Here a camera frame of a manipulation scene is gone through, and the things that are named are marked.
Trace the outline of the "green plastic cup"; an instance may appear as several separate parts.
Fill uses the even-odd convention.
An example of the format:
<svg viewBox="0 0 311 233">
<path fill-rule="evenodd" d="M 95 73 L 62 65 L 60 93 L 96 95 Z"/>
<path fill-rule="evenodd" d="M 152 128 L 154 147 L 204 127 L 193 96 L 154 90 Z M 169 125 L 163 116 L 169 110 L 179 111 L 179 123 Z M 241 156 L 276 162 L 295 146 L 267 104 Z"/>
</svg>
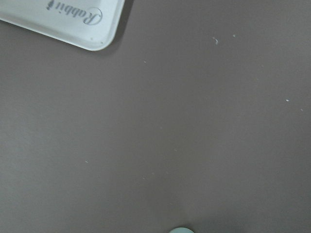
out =
<svg viewBox="0 0 311 233">
<path fill-rule="evenodd" d="M 186 227 L 177 227 L 170 230 L 169 233 L 194 233 L 194 231 Z"/>
</svg>

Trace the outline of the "cream plastic tray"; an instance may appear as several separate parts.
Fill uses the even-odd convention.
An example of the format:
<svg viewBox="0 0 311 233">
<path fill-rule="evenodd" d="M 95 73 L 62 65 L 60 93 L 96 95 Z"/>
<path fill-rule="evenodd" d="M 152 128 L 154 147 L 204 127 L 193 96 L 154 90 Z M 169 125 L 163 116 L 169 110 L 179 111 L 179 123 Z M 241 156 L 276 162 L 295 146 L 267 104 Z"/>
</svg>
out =
<svg viewBox="0 0 311 233">
<path fill-rule="evenodd" d="M 71 45 L 99 51 L 116 34 L 123 0 L 2 0 L 0 19 Z"/>
</svg>

